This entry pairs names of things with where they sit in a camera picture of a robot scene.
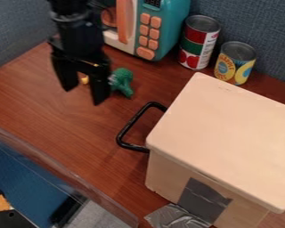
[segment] tin can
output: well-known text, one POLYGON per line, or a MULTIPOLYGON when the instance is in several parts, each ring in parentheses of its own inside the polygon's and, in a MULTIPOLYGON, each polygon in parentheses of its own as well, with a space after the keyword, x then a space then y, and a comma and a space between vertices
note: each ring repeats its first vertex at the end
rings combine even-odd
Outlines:
POLYGON ((207 16, 188 17, 181 39, 179 62, 190 69, 206 68, 220 29, 219 23, 207 16))
POLYGON ((224 43, 217 59, 215 76, 234 85, 244 84, 256 62, 255 49, 242 42, 224 43))

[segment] toy microwave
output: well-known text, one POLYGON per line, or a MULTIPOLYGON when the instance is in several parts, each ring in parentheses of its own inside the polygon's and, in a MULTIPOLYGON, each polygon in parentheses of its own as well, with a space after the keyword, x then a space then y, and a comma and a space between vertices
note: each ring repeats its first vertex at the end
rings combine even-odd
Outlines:
POLYGON ((107 45, 159 61, 178 42, 191 0, 101 0, 107 45))

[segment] wooden box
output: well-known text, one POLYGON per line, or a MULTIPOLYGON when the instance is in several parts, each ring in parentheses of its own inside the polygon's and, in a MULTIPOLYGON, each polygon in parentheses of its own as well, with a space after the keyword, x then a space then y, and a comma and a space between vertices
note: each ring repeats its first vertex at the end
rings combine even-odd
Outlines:
POLYGON ((147 138, 146 185, 177 203, 190 178, 232 199, 218 228, 285 211, 285 105, 196 73, 147 138))

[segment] black handle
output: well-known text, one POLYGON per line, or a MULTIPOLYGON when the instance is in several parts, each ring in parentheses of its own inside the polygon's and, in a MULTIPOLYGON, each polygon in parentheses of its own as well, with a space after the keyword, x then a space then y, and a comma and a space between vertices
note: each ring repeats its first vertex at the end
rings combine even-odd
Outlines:
POLYGON ((125 149, 131 150, 131 151, 139 151, 142 153, 149 153, 150 150, 144 146, 139 146, 139 145, 135 145, 135 144, 131 144, 128 142, 124 142, 123 141, 123 137, 126 135, 126 133, 131 129, 131 127, 137 122, 137 120, 143 115, 144 112, 146 112, 146 110, 148 110, 149 108, 157 108, 163 112, 167 111, 167 108, 157 102, 148 102, 146 105, 144 105, 131 119, 130 121, 125 125, 125 127, 119 132, 117 138, 116 138, 116 142, 117 144, 125 149))

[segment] gray tape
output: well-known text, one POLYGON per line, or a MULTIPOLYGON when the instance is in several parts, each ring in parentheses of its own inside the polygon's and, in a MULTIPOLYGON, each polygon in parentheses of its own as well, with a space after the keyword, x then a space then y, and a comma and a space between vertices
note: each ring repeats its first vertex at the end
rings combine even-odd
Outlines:
POLYGON ((154 228, 208 228, 211 226, 210 223, 172 203, 154 211, 144 219, 154 228))
POLYGON ((232 199, 225 198, 204 183, 191 178, 183 190, 178 205, 201 220, 213 224, 231 201, 232 199))
POLYGON ((231 202, 232 199, 191 178, 178 205, 168 204, 145 219, 155 228, 207 228, 231 202))

